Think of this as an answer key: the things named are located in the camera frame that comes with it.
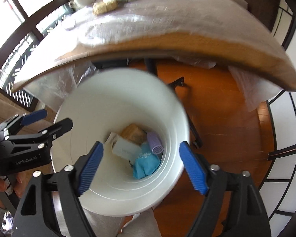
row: gray pants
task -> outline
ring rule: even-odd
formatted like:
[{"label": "gray pants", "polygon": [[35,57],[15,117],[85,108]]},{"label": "gray pants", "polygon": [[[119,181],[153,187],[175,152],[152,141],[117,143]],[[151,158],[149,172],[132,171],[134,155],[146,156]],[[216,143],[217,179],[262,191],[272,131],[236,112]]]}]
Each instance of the gray pants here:
[{"label": "gray pants", "polygon": [[[57,192],[53,194],[53,199],[62,235],[70,237]],[[120,234],[119,230],[123,226],[124,217],[103,216],[86,209],[83,210],[96,237],[161,237],[152,209],[136,214],[130,222],[124,225]]]}]

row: blue crumpled bag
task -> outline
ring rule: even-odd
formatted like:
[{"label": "blue crumpled bag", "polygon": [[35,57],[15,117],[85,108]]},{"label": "blue crumpled bag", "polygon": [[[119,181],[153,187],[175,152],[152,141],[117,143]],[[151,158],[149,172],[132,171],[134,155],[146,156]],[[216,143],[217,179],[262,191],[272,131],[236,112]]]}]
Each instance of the blue crumpled bag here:
[{"label": "blue crumpled bag", "polygon": [[153,174],[159,167],[161,160],[157,155],[151,153],[147,142],[141,145],[141,155],[136,159],[133,168],[133,176],[141,179]]}]

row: tabletop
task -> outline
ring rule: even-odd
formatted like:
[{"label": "tabletop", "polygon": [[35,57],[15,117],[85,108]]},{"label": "tabletop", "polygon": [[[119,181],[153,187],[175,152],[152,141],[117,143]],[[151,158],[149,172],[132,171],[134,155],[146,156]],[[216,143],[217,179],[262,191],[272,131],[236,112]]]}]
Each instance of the tabletop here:
[{"label": "tabletop", "polygon": [[99,16],[83,8],[43,39],[13,90],[73,64],[140,57],[215,61],[296,91],[296,71],[284,49],[235,0],[132,0]]}]

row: purple hair roller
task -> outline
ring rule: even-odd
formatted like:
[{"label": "purple hair roller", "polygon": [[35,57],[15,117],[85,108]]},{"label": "purple hair roller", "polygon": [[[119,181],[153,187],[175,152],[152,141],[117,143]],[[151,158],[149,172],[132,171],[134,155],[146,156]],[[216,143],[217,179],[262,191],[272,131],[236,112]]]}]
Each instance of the purple hair roller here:
[{"label": "purple hair roller", "polygon": [[152,154],[158,155],[163,152],[164,148],[156,133],[148,132],[147,141],[149,143],[149,147],[151,149]]}]

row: white bucket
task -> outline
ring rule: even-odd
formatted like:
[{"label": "white bucket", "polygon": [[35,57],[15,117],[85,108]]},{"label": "white bucket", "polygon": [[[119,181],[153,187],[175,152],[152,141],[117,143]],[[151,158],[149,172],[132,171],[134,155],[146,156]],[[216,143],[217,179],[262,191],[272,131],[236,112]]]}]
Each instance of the white bucket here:
[{"label": "white bucket", "polygon": [[183,170],[179,144],[189,140],[188,119],[175,93],[157,77],[136,69],[94,75],[65,99],[57,121],[64,118],[73,120],[73,128],[53,142],[56,172],[131,123],[154,130],[164,145],[159,168],[141,180],[105,145],[90,189],[80,197],[85,209],[107,216],[136,214],[160,202],[178,181]]}]

